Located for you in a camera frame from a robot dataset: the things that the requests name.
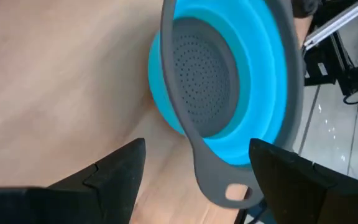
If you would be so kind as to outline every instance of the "wooden table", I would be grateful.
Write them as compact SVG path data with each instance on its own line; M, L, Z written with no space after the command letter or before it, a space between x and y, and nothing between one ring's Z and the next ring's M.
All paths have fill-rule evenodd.
M237 210L201 194L187 140L153 104L147 59L161 5L0 0L0 186L48 186L143 137L132 223L234 221Z

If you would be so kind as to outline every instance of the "gray perforated base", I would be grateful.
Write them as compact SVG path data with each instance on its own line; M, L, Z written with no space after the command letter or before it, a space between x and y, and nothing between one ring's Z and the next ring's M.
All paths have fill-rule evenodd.
M192 122L202 137L220 132L232 119L239 97L236 63L223 37L198 19L173 25L175 75Z

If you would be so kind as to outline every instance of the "colander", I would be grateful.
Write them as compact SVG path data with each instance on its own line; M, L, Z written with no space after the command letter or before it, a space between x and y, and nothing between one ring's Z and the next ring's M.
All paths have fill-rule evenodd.
M291 150L303 74L290 1L165 0L150 49L150 89L162 116L193 148L204 195L228 208L259 203L251 138ZM226 198L230 184L249 187Z

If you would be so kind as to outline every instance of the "tiled floor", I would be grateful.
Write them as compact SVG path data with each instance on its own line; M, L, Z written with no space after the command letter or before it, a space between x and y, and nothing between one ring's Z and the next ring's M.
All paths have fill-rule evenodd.
M339 32L350 58L358 66L358 18ZM342 100L338 85L321 85L319 90L317 86L306 87L293 148L301 157L358 179L358 105L345 105Z

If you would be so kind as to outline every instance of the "handle hole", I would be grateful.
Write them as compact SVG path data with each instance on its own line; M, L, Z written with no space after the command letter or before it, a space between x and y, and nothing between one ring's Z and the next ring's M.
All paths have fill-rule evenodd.
M251 195L251 189L242 184L229 184L226 188L226 198L229 200L242 201L244 196Z

